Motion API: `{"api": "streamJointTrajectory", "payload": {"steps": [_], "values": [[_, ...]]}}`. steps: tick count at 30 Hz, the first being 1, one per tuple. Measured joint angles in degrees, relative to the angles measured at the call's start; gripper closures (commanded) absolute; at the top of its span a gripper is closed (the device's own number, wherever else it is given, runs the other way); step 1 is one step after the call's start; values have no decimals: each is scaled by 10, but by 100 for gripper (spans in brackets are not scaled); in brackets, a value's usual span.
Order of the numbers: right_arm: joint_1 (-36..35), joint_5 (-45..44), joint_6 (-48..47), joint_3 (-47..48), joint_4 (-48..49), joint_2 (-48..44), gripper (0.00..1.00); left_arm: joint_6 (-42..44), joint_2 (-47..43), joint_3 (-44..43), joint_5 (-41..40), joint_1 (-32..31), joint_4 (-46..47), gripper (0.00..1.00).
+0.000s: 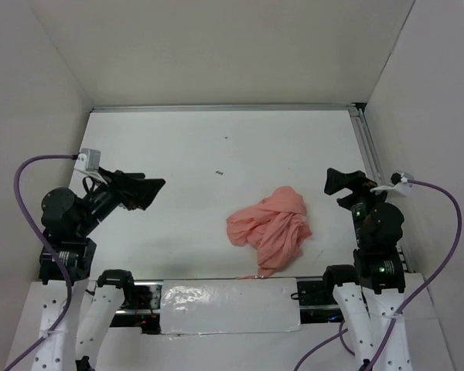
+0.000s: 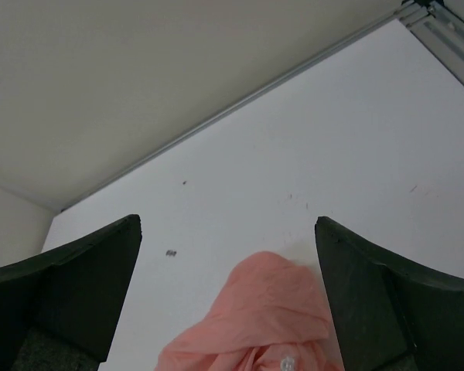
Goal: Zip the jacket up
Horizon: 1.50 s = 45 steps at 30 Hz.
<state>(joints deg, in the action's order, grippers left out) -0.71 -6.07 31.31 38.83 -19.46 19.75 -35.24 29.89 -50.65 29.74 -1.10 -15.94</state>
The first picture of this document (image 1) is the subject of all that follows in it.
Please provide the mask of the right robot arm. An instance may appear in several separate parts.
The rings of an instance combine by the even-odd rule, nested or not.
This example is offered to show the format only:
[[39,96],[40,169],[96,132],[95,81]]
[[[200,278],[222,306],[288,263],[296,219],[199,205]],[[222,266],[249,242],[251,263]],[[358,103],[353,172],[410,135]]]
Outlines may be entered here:
[[404,216],[364,172],[328,168],[325,194],[343,189],[350,194],[337,203],[351,213],[357,246],[353,264],[326,268],[323,297],[339,305],[358,369],[410,370],[405,320],[397,311],[405,300],[404,267],[397,251]]

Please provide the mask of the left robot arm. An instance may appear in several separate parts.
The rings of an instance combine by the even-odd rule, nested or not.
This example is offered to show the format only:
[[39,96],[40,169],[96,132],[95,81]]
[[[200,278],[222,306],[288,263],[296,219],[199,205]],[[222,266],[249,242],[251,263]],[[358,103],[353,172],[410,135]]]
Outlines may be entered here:
[[115,312],[131,307],[137,289],[130,271],[106,270],[97,279],[89,310],[80,314],[97,249],[90,234],[118,207],[146,210],[165,185],[142,173],[99,168],[82,179],[84,196],[60,187],[42,201],[40,255],[42,316],[34,370],[93,370]]

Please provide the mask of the pink jacket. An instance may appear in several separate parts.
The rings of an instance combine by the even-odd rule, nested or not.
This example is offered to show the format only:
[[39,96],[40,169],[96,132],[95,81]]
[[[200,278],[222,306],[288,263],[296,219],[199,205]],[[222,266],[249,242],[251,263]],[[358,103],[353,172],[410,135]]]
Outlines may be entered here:
[[301,257],[302,244],[312,235],[304,199],[290,186],[228,216],[226,231],[234,246],[256,250],[254,278],[270,277]]

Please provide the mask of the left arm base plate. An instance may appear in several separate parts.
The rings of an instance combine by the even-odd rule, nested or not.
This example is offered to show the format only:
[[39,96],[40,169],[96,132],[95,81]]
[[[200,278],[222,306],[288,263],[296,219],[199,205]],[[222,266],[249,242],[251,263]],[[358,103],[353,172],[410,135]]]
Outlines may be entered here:
[[95,297],[98,284],[106,288],[115,286],[122,290],[123,302],[114,311],[109,321],[110,328],[139,328],[144,335],[159,335],[160,304],[162,284],[157,281],[149,284],[136,284],[128,271],[107,271],[96,281],[88,284],[85,298],[93,304],[97,298],[109,301],[107,294],[98,294]]

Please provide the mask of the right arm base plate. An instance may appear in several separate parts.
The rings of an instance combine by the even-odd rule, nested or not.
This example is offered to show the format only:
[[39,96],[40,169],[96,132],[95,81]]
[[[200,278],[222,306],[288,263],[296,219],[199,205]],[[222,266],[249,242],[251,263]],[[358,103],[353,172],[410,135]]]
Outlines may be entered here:
[[323,276],[297,277],[297,291],[291,299],[299,304],[302,324],[340,323],[345,317],[330,288],[343,281],[357,283],[357,274],[351,266],[329,267]]

